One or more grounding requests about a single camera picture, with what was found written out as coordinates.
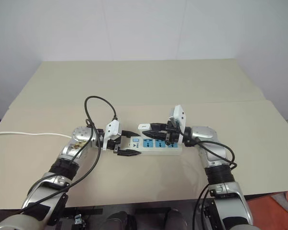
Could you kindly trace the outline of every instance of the beige table surface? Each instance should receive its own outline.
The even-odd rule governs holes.
[[[10,108],[72,107],[88,95],[115,105],[265,99],[234,59],[65,61],[43,62]]]
[[[109,108],[95,106],[90,113],[98,128],[112,118]],[[166,122],[172,105],[117,106],[126,130],[138,123]],[[232,147],[238,167],[233,171],[245,195],[288,190],[288,125],[267,100],[182,104],[188,126],[211,126],[219,140]],[[84,124],[82,103],[13,108],[0,131],[70,134]],[[0,208],[19,208],[34,181],[55,161],[67,138],[55,136],[0,136]],[[84,173],[96,150],[91,151]],[[195,148],[180,156],[122,157],[102,152],[94,171],[69,192],[68,207],[194,199],[207,183]]]

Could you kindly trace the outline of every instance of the white wall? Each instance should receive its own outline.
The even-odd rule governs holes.
[[[288,119],[288,0],[0,0],[0,117],[42,60],[205,58]]]

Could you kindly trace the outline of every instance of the white power strip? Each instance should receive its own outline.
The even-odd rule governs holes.
[[[160,141],[146,136],[131,137],[127,149],[141,152],[140,155],[180,155],[182,152],[181,145],[177,143],[166,145],[165,141]]]

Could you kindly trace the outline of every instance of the white cable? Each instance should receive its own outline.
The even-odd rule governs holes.
[[[30,135],[30,136],[41,136],[41,135],[55,135],[55,136],[61,136],[65,138],[72,138],[68,135],[65,134],[60,134],[60,133],[25,133],[25,132],[0,132],[0,135],[3,134],[22,134],[22,135]]]

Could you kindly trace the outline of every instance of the red floor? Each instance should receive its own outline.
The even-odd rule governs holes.
[[[254,225],[261,230],[288,230],[288,212],[281,207],[272,197],[248,201]]]

